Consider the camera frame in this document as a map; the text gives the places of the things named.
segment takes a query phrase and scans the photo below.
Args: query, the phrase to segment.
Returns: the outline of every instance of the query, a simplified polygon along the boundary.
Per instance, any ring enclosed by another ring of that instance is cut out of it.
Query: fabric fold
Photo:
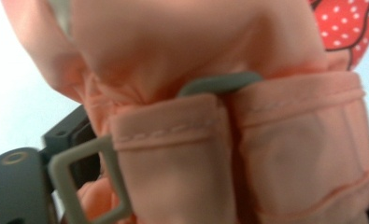
[[[111,122],[140,223],[236,223],[231,136],[215,96],[145,106]]]
[[[346,72],[265,81],[232,97],[261,223],[347,223],[368,208],[362,97]]]

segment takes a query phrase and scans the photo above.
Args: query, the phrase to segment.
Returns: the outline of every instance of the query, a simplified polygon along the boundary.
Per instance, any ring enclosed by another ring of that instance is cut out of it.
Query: plastic slider
[[[113,189],[120,198],[120,205],[99,218],[89,221],[79,203],[69,165],[99,152],[105,159]],[[52,158],[49,165],[50,177],[64,203],[66,217],[70,224],[111,224],[132,214],[132,206],[123,182],[117,156],[111,137],[105,136],[73,147]]]
[[[234,73],[216,77],[202,77],[185,85],[177,97],[189,96],[199,93],[211,92],[224,94],[238,91],[247,85],[263,80],[258,74],[251,72]]]

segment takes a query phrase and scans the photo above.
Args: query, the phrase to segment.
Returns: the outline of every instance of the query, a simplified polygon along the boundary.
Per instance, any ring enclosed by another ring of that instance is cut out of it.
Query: white polka dot
[[[341,7],[339,7],[339,6],[334,7],[334,12],[335,13],[339,12],[339,9],[341,9]]]

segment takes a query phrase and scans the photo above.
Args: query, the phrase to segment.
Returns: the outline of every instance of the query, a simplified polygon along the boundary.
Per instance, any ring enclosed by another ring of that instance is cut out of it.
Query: stitching
[[[334,210],[335,207],[339,207],[339,204],[353,200],[353,197],[355,197],[356,194],[365,194],[366,191],[369,191],[369,170],[365,171],[362,177],[351,184],[348,184],[343,188],[341,187],[339,191],[336,191],[336,189],[333,190],[330,194],[322,198],[317,203],[314,203],[309,208],[306,208],[304,211],[280,216],[270,214],[261,209],[258,210],[263,217],[266,217],[271,221],[276,218],[279,218],[280,220],[293,220],[294,218],[303,219],[305,217],[310,217],[310,220],[314,220],[322,214],[326,215],[332,213],[332,210]]]
[[[302,98],[295,99],[295,100],[288,100],[288,101],[282,101],[282,102],[273,102],[273,103],[268,104],[268,105],[262,105],[262,106],[258,106],[258,107],[251,107],[249,109],[249,111],[250,112],[263,112],[263,111],[266,111],[266,110],[277,109],[277,108],[282,107],[282,106],[300,104],[303,101],[307,101],[307,100],[310,100],[310,99],[319,99],[319,98],[322,98],[322,97],[334,96],[334,95],[338,95],[338,94],[341,94],[341,93],[346,92],[346,91],[355,91],[355,90],[359,90],[359,88],[356,87],[356,88],[351,88],[351,89],[342,90],[342,91],[330,92],[330,93],[323,94],[323,95],[308,95],[306,97],[302,97]]]
[[[182,125],[174,126],[171,128],[160,129],[152,133],[137,133],[134,135],[118,136],[115,142],[125,143],[125,142],[131,142],[131,141],[145,140],[148,138],[160,138],[160,137],[166,136],[171,133],[182,133],[188,130],[204,129],[204,128],[214,125],[215,123],[216,123],[215,119],[208,119],[204,123],[200,123],[200,124],[197,124],[197,123],[182,124]]]

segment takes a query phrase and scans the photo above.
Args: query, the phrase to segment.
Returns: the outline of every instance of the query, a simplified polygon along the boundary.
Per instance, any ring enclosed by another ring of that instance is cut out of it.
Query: gray plastic buckle
[[[49,0],[50,6],[55,14],[56,21],[62,29],[63,33],[71,39],[70,34],[70,17],[71,17],[71,1],[70,0]]]
[[[201,77],[184,86],[177,97],[189,96],[200,93],[224,94],[238,91],[247,85],[263,80],[258,74],[243,72],[221,75],[216,77]]]
[[[99,218],[89,221],[85,217],[79,203],[69,166],[75,161],[99,152],[105,159],[106,168],[110,174],[113,189],[120,198],[120,204]],[[113,148],[110,136],[94,139],[52,157],[49,165],[50,177],[62,199],[66,218],[70,224],[111,224],[132,214],[132,206],[123,182],[117,157],[118,154]]]

